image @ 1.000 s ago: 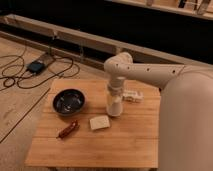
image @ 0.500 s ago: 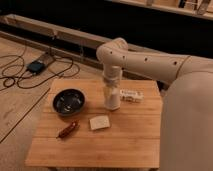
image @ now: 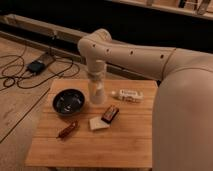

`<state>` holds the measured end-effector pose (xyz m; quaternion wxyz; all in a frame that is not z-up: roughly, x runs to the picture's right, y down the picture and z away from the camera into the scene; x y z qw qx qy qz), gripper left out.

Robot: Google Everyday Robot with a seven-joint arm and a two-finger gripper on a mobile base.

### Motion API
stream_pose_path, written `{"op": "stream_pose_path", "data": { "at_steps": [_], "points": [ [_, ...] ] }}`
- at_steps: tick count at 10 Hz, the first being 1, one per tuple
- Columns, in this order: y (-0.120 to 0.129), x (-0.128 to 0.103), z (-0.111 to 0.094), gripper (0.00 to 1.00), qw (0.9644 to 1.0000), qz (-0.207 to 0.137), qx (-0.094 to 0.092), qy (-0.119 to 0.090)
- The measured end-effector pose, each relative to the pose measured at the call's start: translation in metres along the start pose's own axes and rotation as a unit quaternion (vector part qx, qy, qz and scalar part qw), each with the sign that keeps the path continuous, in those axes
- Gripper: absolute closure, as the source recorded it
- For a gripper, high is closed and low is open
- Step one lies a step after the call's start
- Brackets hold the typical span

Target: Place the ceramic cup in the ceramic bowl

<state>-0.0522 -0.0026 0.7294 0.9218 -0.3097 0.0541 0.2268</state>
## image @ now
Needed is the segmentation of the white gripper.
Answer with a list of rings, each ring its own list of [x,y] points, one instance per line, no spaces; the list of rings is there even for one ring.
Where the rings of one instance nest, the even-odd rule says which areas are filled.
[[[103,80],[105,79],[106,69],[91,69],[87,70],[87,77],[89,79],[89,89],[97,91],[103,88]]]

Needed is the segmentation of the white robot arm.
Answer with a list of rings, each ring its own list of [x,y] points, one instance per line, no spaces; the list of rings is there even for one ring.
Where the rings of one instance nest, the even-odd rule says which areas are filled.
[[[152,114],[153,171],[213,171],[213,54],[112,41],[105,29],[78,41],[88,72],[109,62],[161,82]]]

